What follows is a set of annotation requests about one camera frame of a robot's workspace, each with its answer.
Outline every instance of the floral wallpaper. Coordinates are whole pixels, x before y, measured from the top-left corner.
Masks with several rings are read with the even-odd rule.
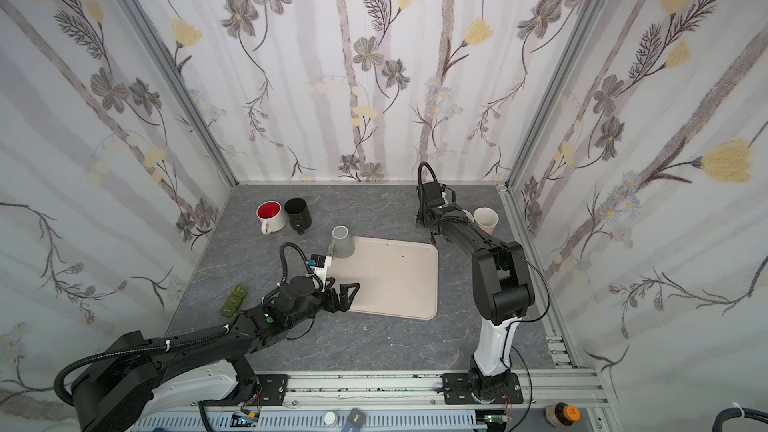
[[[165,331],[229,187],[115,0],[0,9],[0,428],[79,430],[53,377]]]
[[[764,0],[608,0],[512,184],[629,432],[768,408],[767,47]]]
[[[243,181],[506,179],[584,0],[139,0]]]

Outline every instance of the floor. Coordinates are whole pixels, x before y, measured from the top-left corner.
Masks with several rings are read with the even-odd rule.
[[[298,235],[290,226],[262,235],[256,207],[268,200],[284,203],[302,197],[309,204],[312,226]],[[494,186],[456,186],[456,203],[470,211],[491,207],[501,220],[495,236],[512,239],[512,230]],[[429,242],[416,228],[416,186],[238,186],[200,260],[197,273],[174,320],[170,334],[225,322],[218,310],[235,284],[249,291],[244,308],[254,306],[280,278],[277,249],[294,242],[304,253],[325,253],[334,226],[353,235]],[[319,314],[299,341],[282,341],[249,356],[255,370],[450,370],[466,369],[478,343],[481,317],[472,299],[469,259],[438,237],[438,313],[429,321],[346,312]],[[302,271],[297,254],[288,254],[289,277]],[[538,315],[530,308],[528,318]],[[296,327],[300,335],[308,322]],[[554,368],[544,330],[521,324],[513,345],[530,368]],[[512,354],[512,368],[522,368]]]

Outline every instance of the robotic arm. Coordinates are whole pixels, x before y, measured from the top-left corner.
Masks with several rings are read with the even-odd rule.
[[[432,182],[422,183],[426,167]],[[455,202],[444,197],[446,185],[437,181],[427,162],[418,165],[418,213],[416,226],[434,235],[444,235],[472,260],[472,294],[475,306],[485,319],[480,342],[472,356],[468,379],[477,401],[498,398],[510,383],[509,356],[514,330],[534,304],[531,275],[521,245],[503,242],[488,235],[468,217]]]
[[[308,318],[314,320],[320,311],[348,311],[360,289],[358,283],[341,284],[337,293],[335,279],[324,273],[323,262],[330,263],[330,258],[312,255],[307,261],[300,254],[307,275],[286,283],[284,266],[281,284],[261,304],[238,313],[229,323],[152,339],[139,331],[129,332],[105,352],[59,372],[54,381],[56,395],[75,407],[83,432],[127,430],[139,418],[190,402],[236,405],[247,401],[261,384],[246,354],[283,340],[293,327]],[[321,272],[322,279],[316,272]],[[70,394],[64,380],[88,364],[72,382]]]

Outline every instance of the white cable tie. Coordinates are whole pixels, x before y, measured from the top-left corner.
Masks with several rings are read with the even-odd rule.
[[[741,406],[739,405],[739,403],[738,403],[738,402],[734,402],[734,407],[735,407],[735,408],[737,408],[737,409],[739,409],[739,410],[741,410],[741,418],[744,418],[744,417],[746,417],[746,415],[744,414],[744,409],[743,409],[743,408],[741,408]]]

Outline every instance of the black mug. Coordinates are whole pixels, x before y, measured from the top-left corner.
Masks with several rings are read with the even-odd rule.
[[[288,223],[291,228],[299,235],[312,226],[312,216],[303,198],[292,198],[283,205],[283,209],[288,214]]]

